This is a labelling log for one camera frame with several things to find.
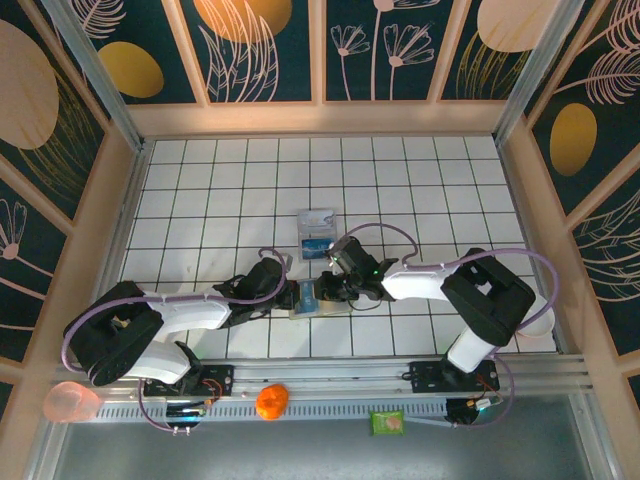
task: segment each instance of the white tile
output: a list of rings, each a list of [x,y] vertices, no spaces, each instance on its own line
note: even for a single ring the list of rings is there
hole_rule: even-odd
[[[215,154],[216,140],[189,140],[182,162],[213,163]]]
[[[493,137],[465,137],[467,150],[471,158],[498,158],[498,151]]]
[[[248,163],[244,174],[245,187],[275,187],[277,163]]]
[[[252,138],[249,140],[247,162],[277,162],[277,138]]]
[[[237,217],[240,215],[242,190],[214,188],[205,193],[209,195],[208,217]]]
[[[214,164],[211,188],[242,188],[243,182],[244,164]]]
[[[478,185],[507,183],[500,160],[471,160],[471,166]]]
[[[183,165],[180,171],[180,181],[178,188],[209,188],[211,183],[211,170],[213,164],[199,163],[194,165]]]
[[[172,218],[167,235],[167,248],[199,247],[204,218]]]
[[[469,158],[467,156],[467,147],[462,137],[435,137],[434,141],[438,158],[441,160]]]
[[[458,250],[458,256],[462,257],[466,255],[471,248],[481,248],[485,251],[492,250],[490,243],[458,243],[456,249]]]
[[[311,320],[311,356],[351,356],[351,321],[348,317]]]
[[[402,137],[373,137],[376,160],[404,160]]]
[[[142,193],[138,218],[170,217],[173,207],[172,190],[148,190]]]
[[[178,190],[172,217],[204,217],[207,210],[207,190]]]
[[[273,245],[272,217],[243,217],[240,219],[238,246],[265,247]]]
[[[516,334],[518,338],[518,346],[522,353],[532,352],[556,352],[556,342],[553,340],[553,335],[548,333],[541,338],[529,338],[520,334]]]
[[[376,161],[375,166],[378,185],[409,185],[406,163]]]
[[[181,163],[184,140],[158,140],[153,147],[151,163]]]
[[[295,247],[298,245],[297,217],[276,217],[276,247]]]
[[[389,317],[353,317],[354,355],[393,355]]]
[[[394,316],[392,323],[396,355],[433,355],[436,353],[429,315]]]
[[[432,137],[404,137],[407,160],[434,160],[436,149]]]
[[[445,185],[473,185],[475,183],[469,160],[438,162]]]
[[[387,320],[389,319],[389,302],[380,300],[369,300],[366,296],[360,295],[360,298],[355,302],[351,302],[351,305],[353,306],[351,315],[353,315],[354,317],[373,317],[382,315]]]
[[[267,358],[269,319],[243,323],[229,329],[227,358]]]
[[[341,160],[339,138],[312,138],[311,160]]]
[[[451,215],[456,243],[487,243],[489,233],[481,213]]]
[[[378,213],[376,187],[346,187],[344,195],[347,215]]]
[[[235,274],[235,248],[204,248],[200,251],[198,264],[199,282],[225,281]]]
[[[470,187],[446,186],[447,205],[451,213],[481,212],[478,190],[475,185]]]
[[[520,223],[515,213],[487,213],[487,225],[492,242],[522,242]]]
[[[413,213],[409,187],[379,187],[380,213]]]
[[[236,247],[238,240],[237,218],[207,218],[204,223],[203,247]]]
[[[420,243],[454,243],[449,215],[416,215]]]
[[[309,208],[308,188],[279,188],[276,201],[278,215],[297,215]]]
[[[308,162],[308,138],[281,138],[278,160],[281,162]]]
[[[444,188],[411,187],[413,195],[413,207],[416,213],[447,213],[447,200],[444,196]]]
[[[169,219],[136,220],[129,248],[164,248]]]
[[[180,165],[151,165],[145,190],[173,190],[178,185]]]
[[[434,315],[431,319],[436,335],[436,353],[443,355],[467,324],[460,315]]]
[[[382,215],[382,223],[387,223],[389,225],[393,225],[394,227],[398,227],[400,230],[404,230],[407,234],[409,234],[411,238],[416,241],[416,243],[418,243],[416,217],[414,217],[413,215]],[[409,240],[407,240],[406,237],[396,232],[395,230],[391,230],[390,228],[382,229],[382,237],[384,238],[384,243],[386,245],[409,245]]]
[[[429,300],[429,310],[432,318],[442,314],[457,314],[458,311],[447,300]]]
[[[344,162],[344,184],[349,187],[367,187],[376,184],[373,162]]]
[[[275,215],[276,189],[252,188],[242,193],[242,215]]]
[[[348,215],[347,231],[365,223],[380,223],[378,215]],[[362,245],[382,245],[382,233],[379,226],[371,226],[352,234]]]
[[[242,162],[247,157],[247,141],[242,140],[218,140],[216,148],[216,162]]]
[[[272,318],[269,335],[270,358],[308,357],[309,352],[308,318],[289,320],[288,318]]]
[[[411,185],[442,185],[438,162],[412,160],[407,162]]]
[[[129,250],[122,271],[123,280],[156,282],[162,262],[162,250]]]
[[[478,186],[484,212],[513,212],[513,201],[506,185]]]
[[[313,162],[311,164],[312,187],[336,187],[342,185],[340,162]]]
[[[391,315],[426,315],[429,313],[429,303],[424,298],[406,298],[390,302]]]
[[[187,345],[201,360],[222,360],[227,352],[227,338],[230,329],[205,330],[197,328],[189,330]]]
[[[511,340],[505,347],[498,349],[498,353],[518,353],[518,344],[515,335],[511,337]]]
[[[309,187],[309,163],[280,162],[278,187]]]
[[[420,245],[422,262],[425,265],[437,265],[440,263],[457,260],[460,255],[456,251],[456,246],[449,245]]]
[[[161,282],[192,282],[198,268],[198,249],[166,249],[160,269]]]
[[[336,215],[344,214],[344,191],[335,187],[312,188],[311,208],[329,208]]]
[[[371,138],[343,138],[342,158],[344,160],[373,160]]]
[[[159,282],[156,287],[156,292],[158,293],[193,293],[195,284],[193,282]]]

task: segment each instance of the dark teal wallpaper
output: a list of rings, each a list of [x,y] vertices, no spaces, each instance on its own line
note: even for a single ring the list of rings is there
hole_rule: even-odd
[[[553,12],[540,0],[472,0],[443,100],[506,100]]]
[[[392,3],[328,0],[327,100],[427,98],[451,1]]]
[[[73,218],[104,131],[15,0],[0,45],[0,155]]]
[[[311,100],[307,0],[180,5],[211,102]]]
[[[640,3],[611,2],[533,126],[566,213],[640,140]]]
[[[0,355],[21,362],[66,237],[0,181]]]
[[[640,349],[640,171],[573,236],[618,354]]]

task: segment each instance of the black grid line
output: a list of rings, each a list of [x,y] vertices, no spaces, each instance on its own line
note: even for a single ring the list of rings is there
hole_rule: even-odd
[[[430,179],[429,180],[425,179],[424,181],[421,181],[420,179],[418,179],[418,177],[416,177],[416,178],[412,178],[411,177],[411,171],[410,171],[410,168],[409,168],[411,165],[409,164],[409,159],[407,158],[407,149],[406,149],[407,146],[405,144],[404,137],[399,137],[401,142],[402,142],[403,155],[398,155],[397,159],[396,158],[394,158],[394,159],[385,158],[384,159],[385,162],[387,162],[387,161],[396,161],[396,162],[404,161],[404,169],[406,171],[406,177],[407,177],[406,181],[402,180],[402,181],[399,182],[400,184],[398,184],[398,185],[384,185],[384,187],[385,188],[394,188],[394,187],[409,188],[409,194],[410,194],[410,198],[411,198],[411,204],[405,205],[406,208],[403,208],[402,212],[398,210],[396,212],[388,213],[388,212],[383,212],[382,208],[381,208],[381,197],[380,197],[380,195],[383,192],[380,192],[381,185],[380,185],[380,182],[379,182],[379,179],[378,179],[378,176],[381,174],[381,171],[378,168],[379,165],[376,165],[375,144],[374,144],[374,141],[373,141],[373,136],[368,136],[368,137],[364,136],[363,138],[366,138],[368,140],[368,143],[370,142],[370,145],[371,145],[371,151],[372,151],[373,157],[374,157],[373,167],[374,167],[375,182],[366,182],[366,183],[372,183],[371,185],[351,185],[351,183],[353,183],[353,182],[351,182],[351,181],[347,182],[347,178],[346,178],[346,175],[345,175],[345,170],[346,170],[346,168],[349,168],[349,167],[346,167],[346,165],[348,165],[349,162],[359,162],[359,161],[362,162],[362,161],[371,161],[371,160],[363,160],[363,159],[361,159],[361,160],[345,160],[344,159],[344,155],[345,155],[345,153],[344,153],[344,144],[343,144],[343,139],[342,138],[336,138],[336,142],[339,142],[339,145],[340,145],[340,159],[323,159],[321,157],[324,157],[324,155],[321,155],[319,158],[313,159],[313,160],[311,159],[312,142],[309,139],[309,141],[308,141],[308,151],[309,151],[308,174],[309,174],[309,178],[308,178],[308,183],[307,183],[306,187],[304,187],[304,186],[296,186],[296,185],[282,186],[280,184],[279,177],[281,175],[282,169],[287,168],[289,166],[288,164],[300,165],[303,162],[281,160],[282,152],[280,151],[281,150],[281,148],[280,148],[281,147],[280,139],[278,139],[277,161],[275,161],[275,162],[273,160],[264,160],[264,161],[253,161],[252,160],[251,162],[248,162],[248,150],[249,150],[249,144],[250,144],[249,141],[245,141],[245,143],[244,143],[244,153],[245,153],[244,162],[242,162],[242,161],[228,161],[228,160],[231,159],[230,157],[225,157],[226,161],[217,161],[215,157],[219,156],[219,152],[218,152],[219,149],[218,149],[218,142],[216,142],[215,143],[215,147],[213,148],[213,159],[210,162],[205,162],[203,160],[202,161],[198,161],[198,162],[188,162],[189,165],[206,164],[206,163],[213,164],[212,165],[212,169],[211,169],[211,176],[209,178],[209,188],[208,189],[207,188],[180,188],[179,187],[179,182],[180,182],[181,176],[183,174],[182,166],[183,166],[183,164],[186,164],[185,162],[188,160],[186,158],[186,155],[187,155],[187,147],[189,146],[189,142],[185,142],[185,145],[183,146],[182,161],[180,163],[177,163],[177,162],[176,163],[162,163],[162,164],[150,163],[150,165],[149,165],[149,167],[147,169],[144,188],[143,188],[143,194],[144,194],[144,192],[158,192],[158,191],[172,192],[173,196],[172,196],[172,202],[171,202],[171,213],[169,214],[169,216],[166,216],[166,215],[163,215],[163,216],[148,216],[149,214],[153,215],[153,214],[156,214],[156,213],[164,213],[164,211],[162,209],[156,208],[155,210],[146,209],[146,212],[149,212],[149,214],[146,214],[145,216],[141,216],[141,214],[142,214],[142,211],[141,211],[142,195],[141,195],[140,202],[136,206],[136,214],[135,214],[135,217],[134,217],[135,218],[134,225],[133,225],[133,228],[132,228],[132,231],[131,231],[131,235],[130,235],[130,239],[129,239],[129,242],[128,242],[128,248],[126,250],[125,260],[123,262],[123,267],[122,267],[122,270],[121,270],[120,278],[122,278],[122,276],[124,275],[124,269],[126,268],[126,264],[127,264],[128,259],[129,259],[129,252],[131,250],[140,250],[140,251],[144,251],[144,250],[159,251],[159,250],[162,250],[162,253],[160,254],[161,255],[160,268],[158,269],[158,272],[157,272],[157,275],[156,275],[156,282],[155,282],[155,285],[156,285],[157,288],[161,288],[162,286],[166,286],[166,285],[169,285],[169,284],[176,284],[176,283],[183,283],[183,284],[184,283],[189,283],[190,285],[195,286],[195,288],[199,288],[198,285],[200,285],[200,284],[209,284],[209,283],[211,283],[211,282],[198,282],[198,276],[200,275],[200,270],[202,270],[200,268],[200,263],[202,262],[202,258],[204,256],[204,251],[205,250],[211,250],[211,251],[215,252],[215,250],[217,250],[217,249],[221,249],[221,250],[226,249],[226,250],[228,250],[230,248],[234,248],[235,249],[235,252],[234,252],[235,254],[233,254],[232,252],[229,251],[228,255],[229,255],[229,260],[231,260],[231,258],[233,258],[233,272],[236,273],[237,269],[238,269],[238,266],[239,266],[239,261],[240,261],[240,258],[241,258],[241,257],[239,257],[239,255],[248,254],[249,253],[248,249],[251,249],[251,250],[255,250],[256,249],[256,247],[254,247],[254,246],[242,246],[242,247],[239,246],[240,231],[241,231],[241,221],[242,221],[243,218],[256,217],[256,218],[269,218],[269,219],[273,220],[272,245],[273,246],[277,246],[278,248],[294,249],[295,247],[298,246],[297,245],[297,241],[296,241],[297,239],[292,239],[290,242],[286,241],[286,240],[280,240],[280,243],[283,243],[283,245],[276,245],[276,239],[278,238],[277,225],[278,225],[278,223],[280,223],[278,218],[287,218],[287,217],[294,218],[295,217],[295,215],[278,215],[277,214],[278,213],[277,212],[277,208],[278,208],[277,207],[277,204],[278,204],[278,191],[279,190],[285,190],[285,189],[291,189],[291,188],[306,188],[307,189],[307,204],[308,204],[309,208],[312,208],[312,193],[313,193],[312,189],[316,189],[316,192],[314,193],[314,195],[317,195],[318,198],[322,198],[322,189],[340,188],[342,190],[341,196],[342,196],[342,205],[343,205],[343,209],[344,210],[342,212],[343,213],[342,215],[338,215],[338,216],[342,216],[343,218],[342,219],[338,218],[337,220],[338,220],[339,224],[344,225],[345,232],[347,231],[347,228],[348,228],[349,217],[354,217],[354,216],[358,217],[360,215],[364,215],[364,216],[367,215],[367,214],[352,213],[350,211],[350,209],[348,209],[347,201],[346,201],[346,193],[347,193],[346,189],[347,188],[361,188],[361,189],[363,189],[363,191],[365,191],[365,189],[367,189],[367,188],[369,188],[369,189],[375,188],[376,189],[375,190],[376,191],[376,199],[377,199],[377,202],[378,202],[378,212],[376,214],[378,220],[382,220],[383,215],[384,215],[385,220],[387,220],[390,223],[392,223],[394,216],[408,216],[408,215],[412,215],[413,216],[413,219],[414,219],[413,222],[411,222],[410,217],[407,217],[407,220],[409,221],[409,223],[413,223],[415,225],[416,240],[417,240],[417,242],[419,244],[419,247],[421,249],[420,250],[420,258],[421,258],[421,260],[424,260],[424,258],[425,258],[424,255],[427,254],[427,253],[423,252],[424,248],[429,248],[429,247],[434,247],[434,246],[451,245],[456,250],[456,252],[458,252],[458,249],[462,248],[463,244],[459,243],[460,239],[457,238],[457,236],[456,236],[456,231],[455,231],[454,226],[453,226],[452,213],[451,213],[450,205],[449,205],[449,198],[447,197],[446,193],[445,193],[445,197],[444,198],[445,198],[445,202],[446,202],[447,212],[443,211],[441,213],[440,212],[437,212],[437,213],[436,212],[425,213],[425,214],[420,214],[420,216],[421,217],[427,217],[427,216],[430,216],[430,215],[440,215],[441,216],[443,214],[447,214],[448,217],[449,217],[449,225],[450,225],[450,228],[451,228],[451,231],[452,231],[452,239],[451,239],[451,241],[448,241],[448,239],[444,239],[443,238],[443,240],[445,240],[445,241],[444,242],[441,241],[441,243],[423,244],[423,239],[420,237],[420,224],[421,223],[418,222],[419,219],[418,219],[418,213],[416,211],[417,210],[416,203],[415,203],[416,199],[415,199],[415,196],[414,196],[413,188],[414,187],[440,186],[444,190],[444,184],[445,184],[445,182],[444,182],[444,180],[442,178],[442,165],[441,165],[440,161],[441,160],[448,160],[448,159],[446,159],[444,157],[440,158],[438,156],[437,149],[435,148],[434,139],[432,137],[424,137],[424,138],[429,138],[430,139],[430,141],[431,141],[431,143],[433,145],[433,148],[436,151],[436,157],[438,157],[438,158],[436,158],[436,159],[423,159],[423,160],[411,159],[411,161],[415,161],[415,162],[434,162],[435,161],[435,162],[437,162],[438,173],[440,175],[440,183],[438,185],[434,185],[434,181],[430,180]],[[481,214],[481,215],[483,215],[483,220],[485,222],[485,228],[487,230],[487,233],[489,234],[489,239],[487,240],[486,243],[490,244],[492,246],[492,248],[498,248],[501,245],[506,246],[508,244],[519,243],[519,242],[494,242],[492,240],[491,234],[490,234],[490,230],[488,228],[488,223],[487,223],[487,220],[488,220],[488,218],[486,216],[487,212],[485,212],[484,205],[482,204],[482,199],[480,197],[479,184],[477,183],[476,172],[473,169],[473,161],[474,160],[483,160],[483,159],[474,158],[474,159],[470,160],[469,159],[470,156],[468,155],[468,147],[466,145],[466,140],[465,140],[465,147],[467,148],[467,156],[468,156],[468,158],[466,160],[467,160],[467,162],[469,162],[469,166],[470,166],[470,170],[471,170],[471,178],[473,178],[473,183],[447,183],[447,186],[467,186],[467,187],[470,187],[472,185],[475,185],[475,192],[476,192],[476,195],[478,196],[478,199],[480,201],[480,211],[479,212],[478,211],[474,211],[474,212],[455,212],[455,214],[456,215],[465,215],[465,214],[474,214],[474,215],[480,215]],[[494,158],[487,159],[487,160],[500,162],[500,160],[496,160]],[[324,162],[336,162],[336,163],[339,162],[339,165],[340,165],[340,168],[341,168],[341,185],[326,185],[326,186],[317,186],[317,187],[313,186],[312,187],[311,186],[312,185],[312,181],[313,181],[312,180],[312,171],[313,170],[312,170],[312,164],[311,164],[312,161],[324,161]],[[259,187],[248,187],[246,185],[246,174],[247,174],[247,164],[248,163],[252,163],[252,164],[254,164],[254,163],[270,163],[270,164],[276,163],[276,166],[275,166],[275,170],[276,170],[275,185],[272,185],[272,186],[259,186]],[[233,213],[233,215],[220,215],[217,211],[214,212],[213,208],[210,208],[210,206],[209,206],[209,196],[210,196],[210,193],[211,193],[211,190],[212,190],[213,183],[215,182],[214,177],[215,177],[215,174],[216,174],[216,166],[217,165],[228,165],[228,164],[237,164],[238,165],[238,167],[237,167],[238,176],[240,175],[240,172],[242,172],[242,175],[243,175],[242,186],[241,187],[235,186],[235,187],[229,187],[229,188],[223,188],[224,186],[217,186],[216,187],[216,190],[217,190],[216,193],[218,195],[223,195],[224,196],[225,190],[228,190],[228,191],[239,191],[240,192],[240,199],[235,198],[235,195],[237,195],[237,194],[234,194],[233,201],[236,202],[237,200],[239,200],[239,202],[240,202],[240,212],[238,214],[235,214],[234,211],[231,211],[230,213]],[[170,189],[170,188],[146,188],[147,187],[148,178],[149,178],[149,175],[150,175],[150,171],[151,171],[150,169],[154,165],[156,165],[156,166],[157,165],[162,165],[163,167],[168,167],[170,165],[173,165],[174,166],[174,168],[173,168],[174,171],[171,171],[171,168],[165,169],[166,173],[171,173],[172,175],[176,175],[176,171],[175,171],[176,170],[176,166],[179,166],[178,169],[177,169],[176,184],[175,184],[175,187],[173,189]],[[498,177],[493,177],[492,178],[491,176],[485,176],[485,177],[482,178],[482,180],[484,182],[487,182],[487,181],[491,182],[491,183],[482,183],[481,185],[483,187],[484,186],[505,186],[505,184],[506,184],[507,187],[509,187],[509,191],[510,191],[510,193],[512,195],[512,191],[510,189],[510,185],[509,185],[508,179],[506,179],[506,181],[505,181],[502,178],[498,179]],[[242,204],[244,203],[244,192],[246,190],[253,190],[253,189],[274,190],[275,196],[274,196],[274,212],[273,212],[273,215],[243,215],[242,214]],[[178,204],[178,196],[177,196],[178,195],[178,191],[187,192],[187,191],[190,191],[190,190],[208,192],[208,195],[207,195],[207,198],[206,198],[207,204],[206,204],[205,208],[203,209],[204,210],[204,214],[202,214],[202,210],[195,211],[195,212],[189,212],[189,211],[181,210],[180,211],[181,214],[196,213],[196,215],[187,216],[187,217],[180,217],[180,219],[185,219],[185,220],[194,219],[194,221],[195,221],[195,219],[205,219],[205,220],[206,219],[218,219],[218,218],[237,219],[238,225],[237,225],[237,231],[236,231],[236,237],[235,237],[235,245],[229,244],[227,246],[204,247],[203,244],[204,244],[204,235],[205,235],[205,227],[206,227],[206,221],[205,221],[205,223],[202,226],[202,232],[201,232],[201,236],[200,236],[200,245],[198,247],[198,252],[197,252],[198,262],[197,262],[197,265],[196,265],[196,273],[195,273],[194,281],[193,282],[181,282],[181,281],[175,282],[175,281],[170,281],[170,279],[168,277],[161,281],[160,278],[162,278],[161,277],[162,265],[165,262],[164,258],[165,258],[165,253],[166,253],[166,245],[167,245],[167,241],[168,241],[168,238],[169,238],[168,235],[169,235],[169,232],[170,232],[171,221],[174,219],[174,215],[178,213],[176,211],[176,206],[178,206],[177,205]],[[300,191],[300,193],[302,194],[301,198],[304,198],[304,192]],[[198,197],[198,201],[200,201],[201,200],[200,197],[202,196],[202,194],[197,194],[197,195],[193,194],[193,196],[194,197]],[[162,198],[162,200],[164,202],[163,203],[164,208],[168,210],[169,198],[165,198],[165,197],[161,197],[161,198]],[[313,204],[313,205],[317,205],[318,208],[320,208],[320,204],[317,204],[317,202],[316,202],[316,204]],[[516,216],[518,217],[518,220],[520,220],[520,218],[518,216],[518,212],[516,211],[515,207],[513,207],[510,210],[510,212],[501,212],[501,213],[513,213],[513,212],[516,213]],[[136,225],[136,223],[138,223],[138,220],[142,220],[142,219],[144,219],[144,220],[168,220],[169,221],[169,223],[167,225],[167,231],[165,232],[165,238],[164,238],[165,241],[164,241],[163,247],[146,247],[145,248],[143,243],[138,243],[138,245],[142,245],[142,246],[136,247],[136,248],[131,248],[131,240],[133,239],[133,233],[134,233],[135,225]],[[392,247],[394,247],[394,248],[395,247],[406,247],[406,245],[407,245],[406,243],[398,243],[398,241],[395,241],[395,242],[394,241],[391,241],[391,242],[385,241],[386,239],[384,238],[384,233],[382,232],[382,229],[380,229],[380,239],[381,240],[379,240],[379,241],[374,241],[374,240],[368,239],[367,241],[363,241],[362,244],[363,244],[363,246],[365,246],[365,248],[366,247],[381,247],[382,248],[382,252],[384,253],[385,256],[389,253],[389,248],[392,248]],[[471,242],[468,242],[468,243],[473,244],[473,243],[483,243],[483,242],[472,242],[471,241]],[[194,250],[195,248],[196,247],[172,247],[170,250]],[[214,257],[217,257],[215,254],[212,254],[212,253],[208,253],[208,255],[213,255]],[[311,270],[312,270],[311,264],[309,263],[308,265],[305,265],[305,268],[306,268],[306,271],[309,272],[308,276],[310,277],[311,276]],[[434,328],[434,324],[433,324],[433,321],[432,321],[432,318],[434,318],[433,315],[436,315],[436,316],[451,315],[451,313],[446,313],[446,311],[443,311],[442,313],[433,313],[431,311],[430,302],[426,301],[425,303],[426,303],[426,308],[427,308],[425,313],[417,313],[418,311],[415,310],[415,311],[412,311],[413,313],[396,314],[396,313],[391,312],[390,309],[389,309],[388,313],[381,314],[381,313],[378,312],[377,314],[373,313],[373,314],[368,314],[368,315],[365,315],[365,316],[384,317],[384,318],[389,318],[390,319],[391,341],[392,341],[392,345],[393,345],[393,352],[394,352],[394,355],[395,355],[395,354],[397,354],[397,351],[399,351],[399,350],[396,350],[396,338],[395,338],[395,333],[396,332],[394,330],[393,318],[394,317],[399,317],[399,318],[401,318],[401,317],[424,317],[425,315],[427,315],[427,316],[429,316],[430,323],[431,323],[431,333],[432,333],[432,339],[433,339],[434,348],[435,348],[436,337],[435,337],[435,328]],[[275,317],[273,317],[273,316],[269,317],[269,329],[266,332],[267,333],[267,338],[266,338],[266,340],[267,340],[267,357],[269,357],[271,355],[271,330],[272,330],[272,320],[273,320],[273,318],[275,318]],[[353,338],[353,318],[354,317],[353,317],[353,314],[349,314],[348,316],[344,315],[343,318],[349,318],[350,319],[349,320],[349,325],[350,325],[349,334],[350,334],[350,337],[351,337],[350,338],[351,355],[354,356],[354,345],[353,345],[354,344],[354,338]],[[308,354],[309,354],[309,356],[312,356],[312,352],[313,352],[313,345],[312,345],[313,321],[314,321],[313,318],[311,318],[310,321],[309,321],[309,332],[308,332],[308,335],[309,335],[309,347],[308,347],[309,351],[308,351]],[[225,346],[225,354],[224,355],[225,355],[226,358],[228,358],[228,355],[229,355],[229,353],[228,353],[229,352],[229,339],[230,339],[228,330],[227,330],[226,337],[227,337],[227,339],[226,339],[226,346]]]

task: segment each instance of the black mount plate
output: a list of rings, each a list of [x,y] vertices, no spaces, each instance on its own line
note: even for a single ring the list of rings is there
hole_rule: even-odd
[[[223,397],[231,395],[231,389],[233,387],[233,365],[203,365],[202,373],[196,387],[181,394],[175,385],[167,385],[159,380],[152,380],[150,383],[144,386],[145,397],[210,397],[211,390],[202,384],[202,380],[212,378],[216,380],[224,389],[222,392]]]
[[[491,360],[483,360],[473,373],[461,378],[455,385],[451,384],[442,375],[442,362],[440,360],[411,362],[409,372],[405,375],[411,381],[413,393],[446,393],[446,392],[470,392],[482,393],[485,386],[478,382],[477,375],[494,390],[500,390],[496,364]]]

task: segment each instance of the metal bar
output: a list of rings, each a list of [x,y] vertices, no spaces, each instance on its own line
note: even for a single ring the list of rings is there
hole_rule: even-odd
[[[142,194],[142,186],[146,178],[145,174],[151,160],[154,145],[155,141],[145,141],[142,150],[137,154],[133,162],[129,175],[129,184],[127,185],[124,202],[120,209],[120,215],[111,239],[109,253],[105,258],[102,276],[94,291],[94,300],[104,295],[118,282],[129,233],[131,233],[133,218],[136,214],[140,195]]]
[[[127,106],[113,85],[109,73],[100,62],[93,44],[77,21],[70,2],[41,0],[41,3],[129,146],[134,151],[140,151],[142,148],[140,136],[127,111]]]
[[[545,31],[533,50],[509,95],[496,126],[495,140],[500,148],[522,116],[527,103],[560,51],[566,35],[580,13],[584,0],[563,0],[551,16]]]

